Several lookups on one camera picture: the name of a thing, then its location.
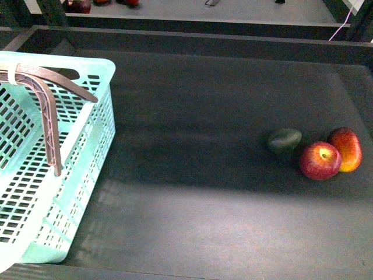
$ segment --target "shelf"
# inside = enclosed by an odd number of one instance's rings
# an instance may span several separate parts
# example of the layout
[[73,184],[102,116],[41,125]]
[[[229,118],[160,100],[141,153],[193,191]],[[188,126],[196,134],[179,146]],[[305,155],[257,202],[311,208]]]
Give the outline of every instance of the shelf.
[[[68,30],[37,30],[20,50],[38,41],[42,53],[114,61],[117,133],[69,255],[51,271],[371,279],[368,44]],[[300,129],[306,145],[340,126],[360,137],[363,162],[324,182],[262,145],[280,127]]]

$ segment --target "red apple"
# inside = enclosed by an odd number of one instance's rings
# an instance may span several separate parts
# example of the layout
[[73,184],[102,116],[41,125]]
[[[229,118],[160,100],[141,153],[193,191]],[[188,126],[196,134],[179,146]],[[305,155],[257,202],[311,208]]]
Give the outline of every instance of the red apple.
[[342,157],[327,142],[316,142],[305,148],[300,157],[300,169],[313,180],[326,180],[338,173]]
[[337,148],[341,157],[342,164],[339,171],[352,172],[359,167],[363,153],[359,138],[349,127],[340,127],[333,130],[328,142]]

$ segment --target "wire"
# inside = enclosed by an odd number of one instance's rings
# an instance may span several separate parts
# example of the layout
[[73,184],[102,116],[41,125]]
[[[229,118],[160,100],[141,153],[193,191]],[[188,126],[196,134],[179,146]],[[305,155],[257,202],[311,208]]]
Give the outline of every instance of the wire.
[[340,26],[340,28],[337,29],[337,31],[333,34],[333,36],[330,37],[329,41],[332,41],[333,38],[334,38],[334,36],[337,35],[337,33],[338,33],[338,32],[339,32],[339,31],[340,31],[340,30],[341,30],[341,29],[346,25],[346,23],[347,23],[347,21],[349,20],[350,15],[351,15],[351,13],[352,13],[352,10],[354,9],[356,3],[357,3],[357,0],[355,1],[354,5],[352,5],[352,7],[351,7],[351,9],[350,9],[350,11],[349,11],[349,14],[347,15],[346,20],[344,21],[344,23]]

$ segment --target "brown basket handle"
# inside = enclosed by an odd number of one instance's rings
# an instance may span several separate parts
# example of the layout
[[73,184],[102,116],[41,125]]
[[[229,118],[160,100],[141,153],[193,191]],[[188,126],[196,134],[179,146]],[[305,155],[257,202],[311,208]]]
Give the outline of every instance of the brown basket handle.
[[[8,70],[9,66],[0,64],[0,82],[10,82]],[[61,153],[59,150],[58,119],[55,98],[51,89],[42,79],[53,82],[87,101],[96,103],[97,97],[77,84],[71,82],[66,77],[54,71],[37,66],[18,65],[16,67],[14,78],[17,84],[28,86],[39,99],[41,117],[43,119],[47,162],[50,166],[54,166],[55,175],[60,176],[62,171],[62,163]]]

